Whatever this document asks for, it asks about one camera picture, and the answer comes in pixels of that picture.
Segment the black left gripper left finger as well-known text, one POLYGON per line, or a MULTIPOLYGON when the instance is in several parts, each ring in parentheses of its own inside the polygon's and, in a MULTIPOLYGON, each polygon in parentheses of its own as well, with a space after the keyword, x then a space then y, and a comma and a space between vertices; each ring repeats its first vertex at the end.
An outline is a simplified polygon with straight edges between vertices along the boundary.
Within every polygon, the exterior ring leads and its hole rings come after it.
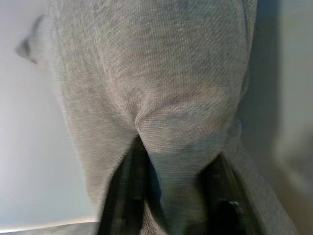
POLYGON ((97 235, 168 235, 155 168, 137 136, 113 174, 97 235))

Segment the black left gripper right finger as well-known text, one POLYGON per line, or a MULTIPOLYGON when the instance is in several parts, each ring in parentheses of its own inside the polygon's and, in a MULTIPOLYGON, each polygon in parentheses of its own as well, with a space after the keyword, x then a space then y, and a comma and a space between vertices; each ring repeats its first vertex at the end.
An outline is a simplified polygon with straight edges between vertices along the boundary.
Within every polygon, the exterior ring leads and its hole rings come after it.
POLYGON ((259 235, 259 223, 234 168, 219 154, 202 171, 208 235, 259 235))

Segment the grey pillow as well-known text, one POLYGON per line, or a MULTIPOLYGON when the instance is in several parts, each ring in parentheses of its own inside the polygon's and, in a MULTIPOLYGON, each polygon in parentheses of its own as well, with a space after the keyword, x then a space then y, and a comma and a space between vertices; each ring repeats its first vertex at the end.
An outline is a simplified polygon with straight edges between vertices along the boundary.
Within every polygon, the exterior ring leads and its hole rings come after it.
POLYGON ((48 0, 17 47, 46 68, 101 211, 136 137, 152 163, 139 235, 211 235, 199 173, 219 154, 266 235, 298 235, 241 145, 257 0, 48 0))

